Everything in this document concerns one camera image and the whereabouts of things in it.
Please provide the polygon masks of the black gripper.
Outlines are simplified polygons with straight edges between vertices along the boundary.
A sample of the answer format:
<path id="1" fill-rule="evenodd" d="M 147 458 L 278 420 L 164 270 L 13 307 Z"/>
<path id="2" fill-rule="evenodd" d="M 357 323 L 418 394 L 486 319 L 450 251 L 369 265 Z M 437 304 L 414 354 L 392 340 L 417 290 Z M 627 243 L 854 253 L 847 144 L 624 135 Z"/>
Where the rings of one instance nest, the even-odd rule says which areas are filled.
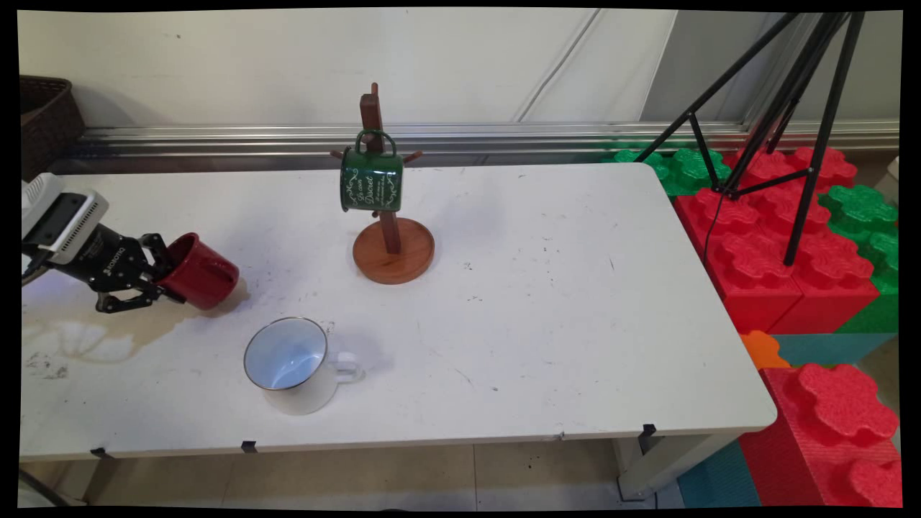
<path id="1" fill-rule="evenodd" d="M 149 250 L 152 263 L 144 249 Z M 176 269 L 170 249 L 158 233 L 144 234 L 140 242 L 99 224 L 68 264 L 68 275 L 96 291 L 96 311 L 119 314 L 148 308 L 165 297 L 178 304 L 185 298 L 165 286 L 153 286 Z M 137 289 L 138 295 L 119 299 L 111 292 Z"/>

